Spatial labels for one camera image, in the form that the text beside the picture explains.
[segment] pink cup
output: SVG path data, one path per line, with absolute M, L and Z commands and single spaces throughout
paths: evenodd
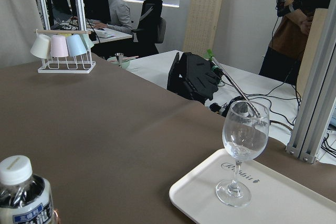
M 68 47 L 65 36 L 53 35 L 51 37 L 51 53 L 50 55 L 55 58 L 68 57 Z

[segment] beige panel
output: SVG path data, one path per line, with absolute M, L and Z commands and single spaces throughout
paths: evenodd
M 297 80 L 297 90 L 301 96 L 306 88 L 307 80 L 309 77 L 310 69 L 314 61 L 316 49 L 321 37 L 323 24 L 327 16 L 328 9 L 316 9 L 314 14 L 313 23 L 311 25 L 305 53 Z
M 212 48 L 222 0 L 192 0 L 183 51 L 203 55 Z

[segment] white curtain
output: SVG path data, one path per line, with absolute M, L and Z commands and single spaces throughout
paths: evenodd
M 38 60 L 30 54 L 42 22 L 35 0 L 0 0 L 0 68 Z

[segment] bottle label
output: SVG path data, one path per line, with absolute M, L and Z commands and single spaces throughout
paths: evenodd
M 50 183 L 44 179 L 45 189 L 31 204 L 21 208 L 1 208 L 0 224 L 47 224 L 52 223 L 54 209 Z
M 22 215 L 13 215 L 13 223 L 15 224 L 45 224 L 48 223 L 53 213 L 50 211 L 50 203 L 43 206 L 41 203 L 32 211 L 22 214 Z

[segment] metal rod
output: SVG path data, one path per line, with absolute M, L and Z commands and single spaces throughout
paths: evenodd
M 247 96 L 244 94 L 244 92 L 241 90 L 241 88 L 235 83 L 235 81 L 231 78 L 231 76 L 225 71 L 225 69 L 222 67 L 222 65 L 216 60 L 214 56 L 211 56 L 212 62 L 219 67 L 219 69 L 223 72 L 223 75 L 228 79 L 228 81 L 232 84 L 232 86 L 237 90 L 237 92 L 246 100 L 250 101 Z M 256 109 L 256 107 L 253 106 L 252 103 L 248 103 L 253 112 L 257 115 L 258 118 L 260 118 L 260 113 Z

